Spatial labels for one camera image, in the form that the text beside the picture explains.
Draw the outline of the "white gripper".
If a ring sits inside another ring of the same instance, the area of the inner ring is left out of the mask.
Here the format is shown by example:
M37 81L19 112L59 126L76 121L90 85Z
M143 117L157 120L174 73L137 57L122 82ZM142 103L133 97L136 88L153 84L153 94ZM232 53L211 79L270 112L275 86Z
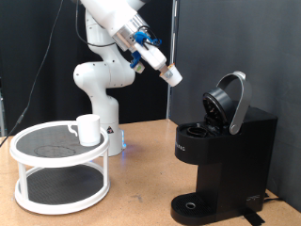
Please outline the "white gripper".
M133 69L136 72L142 72L144 70L144 66L140 62L140 59L144 59L154 70L165 72L163 74L165 79L169 79L173 75L171 70L167 70L166 57L157 47L150 45L149 43L141 45L136 42L133 48Z

